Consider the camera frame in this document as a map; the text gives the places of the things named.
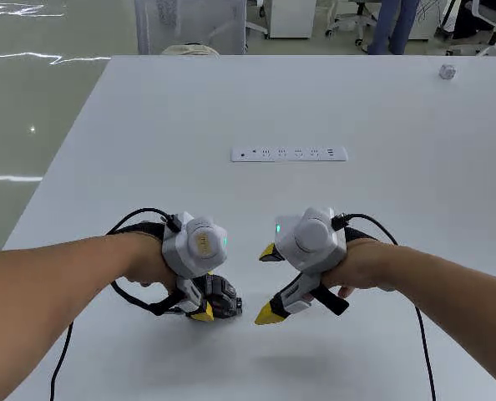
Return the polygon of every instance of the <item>black wire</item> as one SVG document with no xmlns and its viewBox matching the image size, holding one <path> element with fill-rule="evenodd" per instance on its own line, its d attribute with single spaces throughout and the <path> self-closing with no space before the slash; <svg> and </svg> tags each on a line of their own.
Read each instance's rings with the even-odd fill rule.
<svg viewBox="0 0 496 401">
<path fill-rule="evenodd" d="M 384 226 L 382 226 L 382 223 L 378 222 L 373 217 L 370 217 L 368 215 L 363 215 L 361 213 L 344 215 L 342 217 L 342 219 L 344 221 L 349 221 L 353 218 L 369 220 L 371 223 L 375 224 L 376 227 L 378 227 L 380 230 L 382 230 L 383 233 L 389 237 L 389 239 L 391 240 L 391 242 L 394 245 L 398 245 L 398 242 L 397 242 L 397 240 L 395 240 L 395 237 L 392 236 L 391 233 Z M 428 343 L 426 341 L 426 332 L 424 331 L 423 315 L 421 314 L 421 310 L 418 307 L 415 307 L 415 312 L 417 313 L 418 326 L 421 329 L 421 339 L 423 340 L 424 360 L 426 361 L 426 369 L 428 370 L 428 381 L 430 382 L 430 392 L 432 393 L 432 401 L 436 401 L 437 398 L 435 395 L 435 385 L 433 384 L 432 364 L 430 363 L 430 354 L 428 353 Z"/>
<path fill-rule="evenodd" d="M 154 207 L 143 207 L 141 209 L 137 209 L 136 211 L 132 211 L 127 216 L 125 216 L 122 220 L 120 220 L 118 223 L 116 223 L 116 225 L 107 232 L 107 235 L 109 236 L 109 235 L 113 234 L 113 232 L 118 230 L 131 217 L 137 216 L 140 213 L 145 213 L 147 211 L 158 213 L 158 214 L 162 215 L 167 221 L 171 220 L 171 216 L 168 213 L 163 212 L 161 209 L 156 209 Z"/>
<path fill-rule="evenodd" d="M 137 216 L 140 213 L 145 213 L 147 211 L 158 213 L 158 214 L 162 215 L 167 221 L 172 220 L 172 217 L 169 214 L 163 212 L 161 209 L 156 209 L 154 207 L 143 207 L 141 209 L 137 209 L 136 211 L 132 211 L 131 213 L 126 215 L 122 220 L 120 220 L 118 223 L 116 223 L 116 225 L 107 232 L 107 235 L 113 234 L 113 232 L 118 230 L 131 217 Z M 124 290 L 122 290 L 120 287 L 118 287 L 116 282 L 112 282 L 111 285 L 113 286 L 113 289 L 120 296 L 124 297 L 124 295 L 121 294 L 121 292 L 123 292 L 127 297 L 131 297 L 128 293 L 126 293 Z M 132 297 L 132 298 L 135 299 L 136 301 L 142 302 L 137 298 L 134 298 L 134 297 Z M 64 340 L 63 351 L 61 352 L 61 356 L 58 357 L 57 367 L 53 371 L 53 375 L 51 377 L 49 401 L 55 400 L 55 381 L 57 380 L 58 371 L 61 369 L 61 366 L 63 366 L 64 357 L 66 357 L 66 352 L 68 351 L 68 345 L 70 344 L 70 338 L 72 337 L 72 330 L 73 330 L 73 322 L 71 322 L 70 325 L 68 326 L 68 331 L 66 332 L 66 340 Z"/>
<path fill-rule="evenodd" d="M 66 332 L 66 340 L 64 340 L 63 351 L 61 352 L 61 356 L 58 357 L 57 367 L 53 371 L 53 375 L 51 377 L 49 401 L 55 400 L 55 380 L 57 380 L 58 371 L 61 369 L 61 366 L 63 366 L 64 357 L 66 356 L 66 352 L 68 351 L 68 345 L 70 344 L 70 338 L 72 337 L 72 330 L 73 330 L 73 322 L 71 322 L 70 325 L 68 326 L 68 331 Z"/>
</svg>

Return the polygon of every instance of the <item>white cabinet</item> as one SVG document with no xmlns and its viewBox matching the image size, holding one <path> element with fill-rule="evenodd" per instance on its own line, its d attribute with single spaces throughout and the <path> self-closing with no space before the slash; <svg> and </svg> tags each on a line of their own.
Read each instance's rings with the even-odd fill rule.
<svg viewBox="0 0 496 401">
<path fill-rule="evenodd" d="M 310 38 L 316 0 L 265 0 L 271 38 Z"/>
</svg>

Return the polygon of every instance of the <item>white table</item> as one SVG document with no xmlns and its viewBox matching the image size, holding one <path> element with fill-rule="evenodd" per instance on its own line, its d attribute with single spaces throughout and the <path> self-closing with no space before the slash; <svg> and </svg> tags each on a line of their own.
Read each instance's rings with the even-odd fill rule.
<svg viewBox="0 0 496 401">
<path fill-rule="evenodd" d="M 354 294 L 340 318 L 316 304 L 253 320 L 295 276 L 257 261 L 274 216 L 311 205 L 373 214 L 401 243 L 496 274 L 496 58 L 451 58 L 453 81 L 443 62 L 114 58 L 6 248 L 100 235 L 140 206 L 211 215 L 229 230 L 218 272 L 245 314 L 155 318 L 107 288 L 75 322 L 57 400 L 429 400 L 417 320 L 396 293 Z M 247 144 L 345 145 L 350 161 L 231 164 Z M 489 375 L 426 325 L 438 397 L 496 400 Z M 48 399 L 61 347 L 9 399 Z"/>
</svg>

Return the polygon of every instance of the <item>black handle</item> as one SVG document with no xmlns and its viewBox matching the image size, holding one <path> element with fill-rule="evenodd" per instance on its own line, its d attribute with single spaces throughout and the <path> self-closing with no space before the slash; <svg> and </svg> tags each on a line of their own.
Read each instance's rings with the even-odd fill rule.
<svg viewBox="0 0 496 401">
<path fill-rule="evenodd" d="M 311 295 L 337 316 L 340 316 L 350 306 L 347 301 L 335 295 L 322 284 L 311 290 Z"/>
</svg>

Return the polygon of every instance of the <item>hand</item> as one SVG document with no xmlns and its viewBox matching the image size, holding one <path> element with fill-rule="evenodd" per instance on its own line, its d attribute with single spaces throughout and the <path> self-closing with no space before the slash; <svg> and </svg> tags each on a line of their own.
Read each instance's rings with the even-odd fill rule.
<svg viewBox="0 0 496 401">
<path fill-rule="evenodd" d="M 347 257 L 322 275 L 322 284 L 328 288 L 341 286 L 341 298 L 352 294 L 354 288 L 390 290 L 391 286 L 384 282 L 384 274 L 396 249 L 396 246 L 368 238 L 351 241 L 347 244 Z"/>
<path fill-rule="evenodd" d="M 169 292 L 175 289 L 175 274 L 164 261 L 161 241 L 143 232 L 118 235 L 126 236 L 134 246 L 134 260 L 123 275 L 125 278 L 143 287 L 160 282 Z"/>
</svg>

